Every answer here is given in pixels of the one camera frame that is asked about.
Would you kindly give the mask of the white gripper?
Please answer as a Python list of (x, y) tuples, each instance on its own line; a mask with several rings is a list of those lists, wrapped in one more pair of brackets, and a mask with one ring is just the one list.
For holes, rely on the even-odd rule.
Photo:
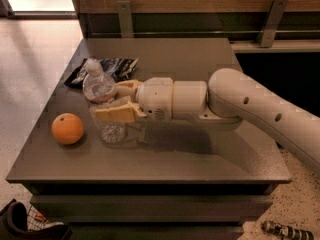
[[(146, 117), (168, 121), (172, 119), (173, 85), (167, 77), (153, 77), (143, 84), (136, 79), (121, 81), (116, 86), (122, 98), (91, 107), (90, 111), (102, 122), (134, 123)], [(138, 103), (131, 99), (135, 96)]]

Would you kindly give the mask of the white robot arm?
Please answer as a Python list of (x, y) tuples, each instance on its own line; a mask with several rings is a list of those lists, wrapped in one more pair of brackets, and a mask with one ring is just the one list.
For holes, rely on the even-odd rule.
[(244, 119), (314, 172), (320, 170), (320, 118), (238, 70), (219, 69), (208, 81), (153, 77), (144, 82), (123, 81), (117, 87), (120, 98), (94, 110), (99, 120), (191, 120), (216, 124)]

